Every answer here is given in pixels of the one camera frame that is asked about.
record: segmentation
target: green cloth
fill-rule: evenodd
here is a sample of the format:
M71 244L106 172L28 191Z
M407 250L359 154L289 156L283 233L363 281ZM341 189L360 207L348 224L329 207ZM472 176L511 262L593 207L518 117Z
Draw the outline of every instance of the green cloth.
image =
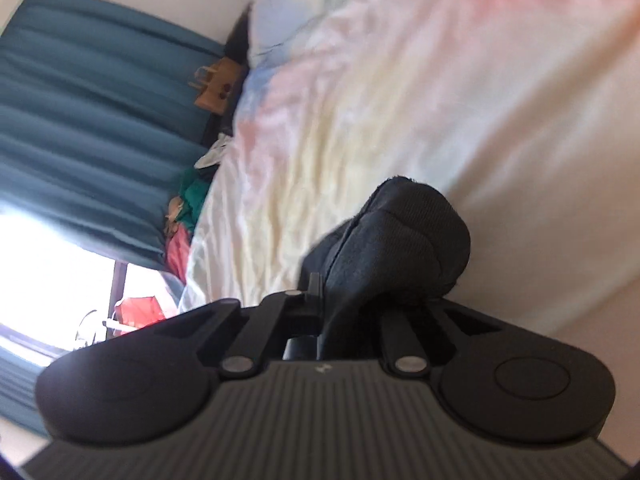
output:
M176 220L181 222L191 234L196 229L210 185L210 182L200 178L198 171L194 168L189 168L182 176L180 198L183 204Z

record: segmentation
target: metal rivet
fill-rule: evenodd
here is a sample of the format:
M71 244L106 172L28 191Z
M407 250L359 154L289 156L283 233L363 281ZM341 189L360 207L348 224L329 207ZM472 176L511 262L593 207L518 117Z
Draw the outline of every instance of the metal rivet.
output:
M415 355L405 355L396 361L396 368L406 374L417 374L426 370L428 362Z
M232 374L242 374L254 367L254 362L248 357L233 355L222 361L222 369Z

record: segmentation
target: pastel tie-dye bedsheet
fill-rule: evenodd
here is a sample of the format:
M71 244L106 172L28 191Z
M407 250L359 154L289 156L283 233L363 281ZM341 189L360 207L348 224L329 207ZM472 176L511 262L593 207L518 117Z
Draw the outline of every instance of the pastel tie-dye bedsheet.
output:
M256 0L181 307L294 287L312 245L401 174L469 226L453 300L581 341L639 283L639 2ZM640 411L638 381L620 395Z

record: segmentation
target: black plastic mount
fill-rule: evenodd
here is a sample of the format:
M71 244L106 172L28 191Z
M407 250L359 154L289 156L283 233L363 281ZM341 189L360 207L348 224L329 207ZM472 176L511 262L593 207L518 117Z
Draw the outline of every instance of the black plastic mount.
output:
M260 374L287 341L318 336L322 283L253 308L219 300L55 361L36 400L55 438L92 446L148 442L196 417L221 382ZM426 382L459 424L512 446L597 436L612 407L595 357L446 300L390 304L370 345L387 373Z
M621 480L640 480L640 462L630 470Z

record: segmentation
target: ribbed gray surface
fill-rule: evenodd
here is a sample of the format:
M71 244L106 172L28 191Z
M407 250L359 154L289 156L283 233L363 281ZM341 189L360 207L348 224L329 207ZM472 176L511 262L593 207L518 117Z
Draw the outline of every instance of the ribbed gray surface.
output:
M425 384L377 362L277 362L225 383L200 417L125 449L54 442L34 480L614 480L626 466L593 440L554 450L486 442Z

